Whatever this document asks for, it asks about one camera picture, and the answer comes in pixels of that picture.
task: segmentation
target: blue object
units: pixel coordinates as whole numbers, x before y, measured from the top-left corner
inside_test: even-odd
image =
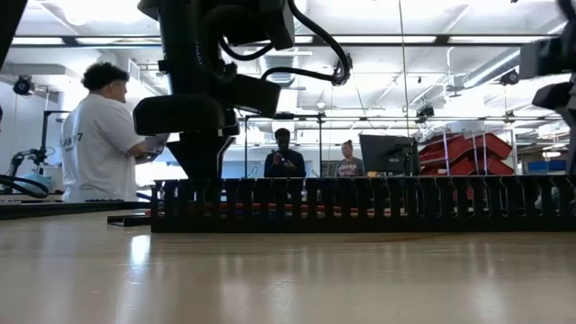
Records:
[[[565,171],[566,160],[528,162],[529,173],[545,173],[546,171]]]
[[[39,175],[39,174],[28,174],[28,175],[20,175],[19,176],[22,179],[28,179],[28,180],[32,180],[34,182],[37,182],[41,185],[44,185],[45,187],[48,188],[48,192],[52,193],[54,191],[54,181],[46,176],[43,175]],[[26,184],[24,182],[19,182],[16,181],[14,182],[15,184],[24,187],[25,189],[30,190],[31,192],[35,193],[35,194],[45,194],[39,187],[37,187],[36,185],[33,184]]]

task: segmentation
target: dark jacket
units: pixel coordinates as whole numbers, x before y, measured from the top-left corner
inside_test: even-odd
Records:
[[[289,149],[282,153],[285,160],[292,162],[296,167],[295,170],[289,170],[282,162],[274,164],[274,153],[268,154],[264,164],[264,177],[305,177],[306,166],[302,154]]]

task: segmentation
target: person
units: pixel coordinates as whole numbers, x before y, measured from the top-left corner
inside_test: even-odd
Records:
[[[304,157],[289,148],[290,131],[281,128],[274,133],[274,136],[278,150],[272,151],[266,157],[264,177],[305,177]]]
[[[348,140],[341,145],[344,159],[336,167],[336,176],[363,176],[364,162],[353,155],[354,147],[352,140]]]
[[[110,63],[84,73],[88,96],[62,126],[60,146],[67,203],[135,201],[136,158],[149,161],[150,142],[137,135],[126,103],[130,76]]]

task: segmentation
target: woman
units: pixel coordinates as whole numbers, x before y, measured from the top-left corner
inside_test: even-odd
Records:
[[[363,176],[364,163],[360,158],[354,157],[352,152],[352,140],[342,143],[342,155],[344,159],[336,167],[336,176]]]

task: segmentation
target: computer monitor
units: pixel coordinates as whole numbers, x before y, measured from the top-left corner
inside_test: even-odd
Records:
[[[419,173],[418,144],[413,138],[360,135],[360,148],[366,172]]]

